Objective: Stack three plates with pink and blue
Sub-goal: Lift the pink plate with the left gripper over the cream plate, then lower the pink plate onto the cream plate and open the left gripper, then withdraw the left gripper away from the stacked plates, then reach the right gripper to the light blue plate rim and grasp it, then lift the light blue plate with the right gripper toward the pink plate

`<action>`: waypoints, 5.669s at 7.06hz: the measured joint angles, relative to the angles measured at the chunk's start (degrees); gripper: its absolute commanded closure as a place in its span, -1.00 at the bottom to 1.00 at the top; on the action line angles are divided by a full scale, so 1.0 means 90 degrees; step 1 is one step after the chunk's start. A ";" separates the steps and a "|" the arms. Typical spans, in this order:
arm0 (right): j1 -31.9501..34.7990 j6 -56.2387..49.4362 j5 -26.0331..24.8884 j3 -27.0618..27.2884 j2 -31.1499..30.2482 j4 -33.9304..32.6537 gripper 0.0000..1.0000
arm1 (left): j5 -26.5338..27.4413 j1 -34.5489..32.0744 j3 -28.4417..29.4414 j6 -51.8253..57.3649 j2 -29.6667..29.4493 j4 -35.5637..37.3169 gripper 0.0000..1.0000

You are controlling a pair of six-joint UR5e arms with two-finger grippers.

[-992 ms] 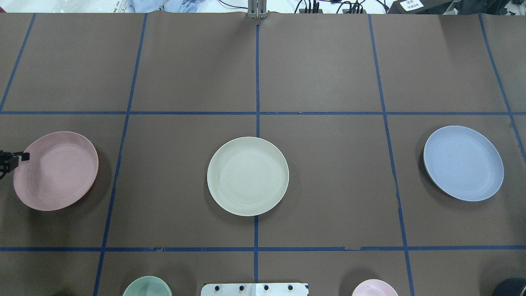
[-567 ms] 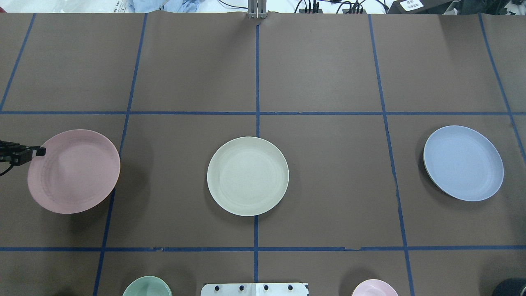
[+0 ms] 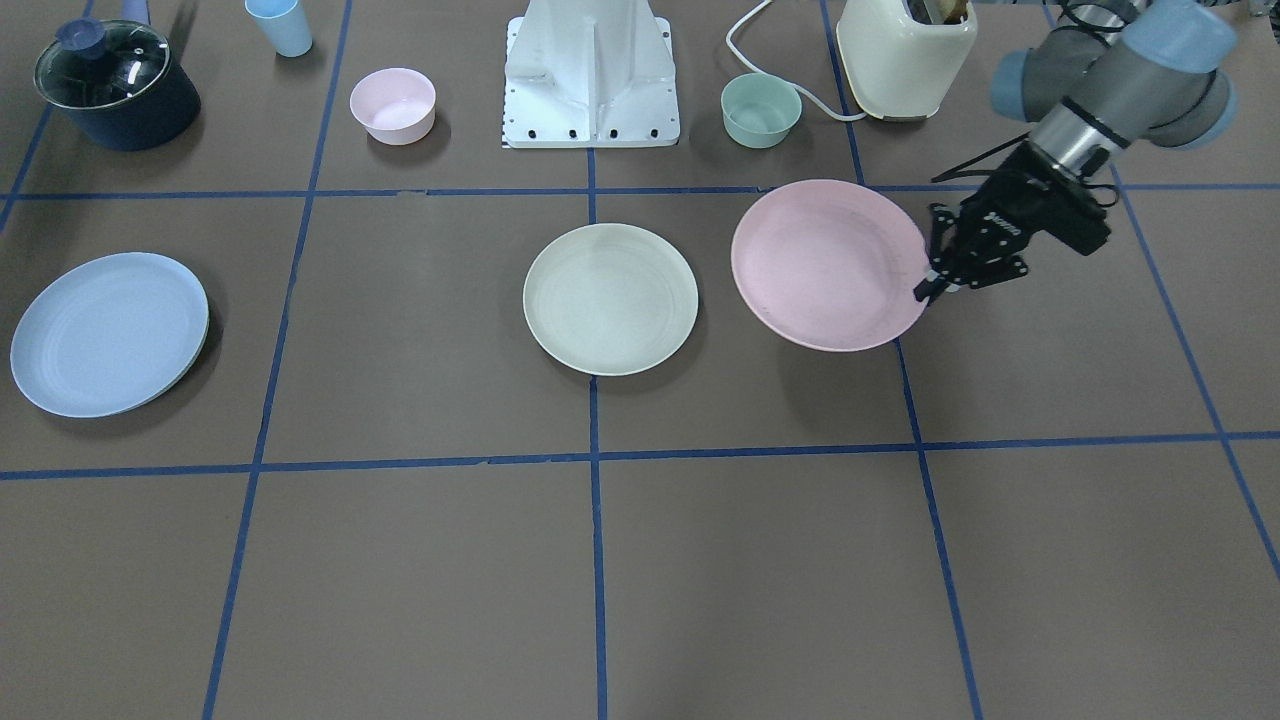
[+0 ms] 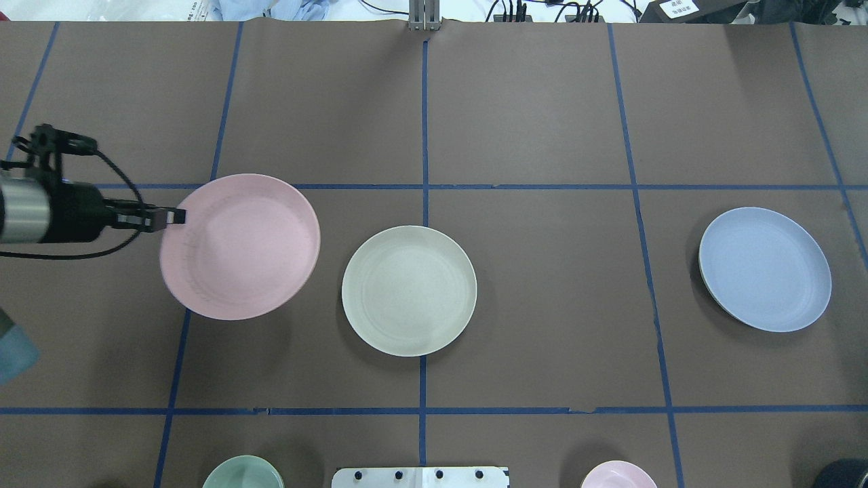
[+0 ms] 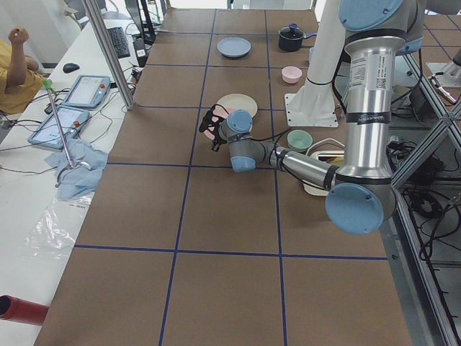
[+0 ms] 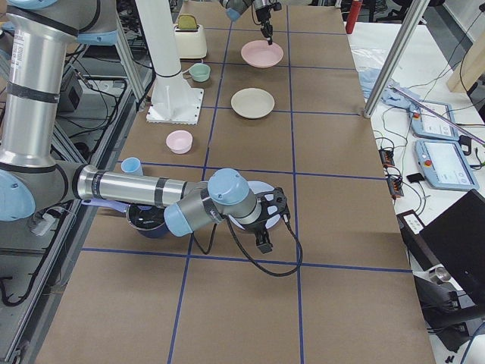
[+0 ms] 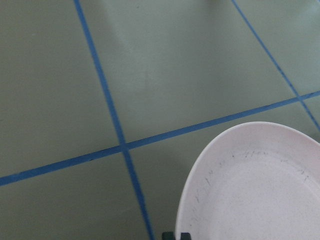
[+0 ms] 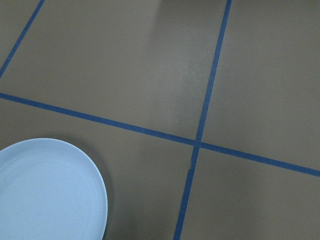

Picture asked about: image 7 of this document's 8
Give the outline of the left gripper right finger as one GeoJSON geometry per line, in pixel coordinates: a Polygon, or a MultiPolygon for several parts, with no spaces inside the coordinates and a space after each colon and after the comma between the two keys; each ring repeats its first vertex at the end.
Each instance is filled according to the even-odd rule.
{"type": "Polygon", "coordinates": [[[180,240],[192,240],[191,234],[189,232],[181,232],[180,240]]]}

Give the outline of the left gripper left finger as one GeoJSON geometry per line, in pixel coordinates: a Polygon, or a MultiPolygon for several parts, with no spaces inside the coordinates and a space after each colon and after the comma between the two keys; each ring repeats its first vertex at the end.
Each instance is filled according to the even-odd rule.
{"type": "Polygon", "coordinates": [[[162,240],[175,240],[175,234],[173,231],[165,231],[161,234],[162,240]]]}

